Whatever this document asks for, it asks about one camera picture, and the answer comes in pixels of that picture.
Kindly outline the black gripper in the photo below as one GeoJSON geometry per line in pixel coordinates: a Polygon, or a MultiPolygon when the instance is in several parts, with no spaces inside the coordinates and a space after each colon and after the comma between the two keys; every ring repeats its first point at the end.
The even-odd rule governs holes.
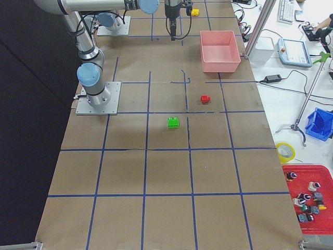
{"type": "Polygon", "coordinates": [[[170,37],[172,41],[176,40],[176,19],[180,16],[180,9],[186,9],[186,15],[191,16],[193,2],[191,0],[166,0],[164,1],[164,13],[169,18],[170,37]]]}

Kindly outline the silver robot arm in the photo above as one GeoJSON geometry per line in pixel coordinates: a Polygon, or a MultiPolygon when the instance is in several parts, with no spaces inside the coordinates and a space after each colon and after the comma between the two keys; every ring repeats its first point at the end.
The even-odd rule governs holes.
{"type": "MultiPolygon", "coordinates": [[[[146,14],[152,15],[159,8],[159,1],[124,1],[125,12],[123,16],[118,13],[101,12],[97,15],[97,20],[100,25],[110,31],[115,31],[116,28],[124,28],[125,13],[127,10],[137,10],[138,8],[146,14]]],[[[192,1],[164,1],[165,27],[172,41],[182,40],[187,37],[191,30],[191,12],[193,10],[192,1]],[[176,37],[177,21],[180,16],[181,9],[186,9],[186,15],[190,16],[190,24],[187,33],[183,37],[176,37]]]]}
{"type": "Polygon", "coordinates": [[[82,59],[76,74],[86,91],[88,103],[93,107],[108,103],[111,93],[102,81],[104,54],[93,42],[80,12],[140,9],[146,14],[153,14],[159,7],[159,1],[35,1],[35,4],[48,13],[63,15],[82,59]]]}

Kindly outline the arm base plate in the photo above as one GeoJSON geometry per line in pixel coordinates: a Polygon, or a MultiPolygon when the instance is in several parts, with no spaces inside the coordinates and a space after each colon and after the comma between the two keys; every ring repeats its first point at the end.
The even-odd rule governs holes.
{"type": "Polygon", "coordinates": [[[100,26],[97,31],[98,36],[128,36],[130,31],[131,17],[125,16],[123,23],[121,20],[116,22],[111,27],[100,26]]]}
{"type": "Polygon", "coordinates": [[[76,107],[77,115],[116,115],[119,107],[122,82],[104,82],[104,91],[88,95],[82,87],[76,107]]]}

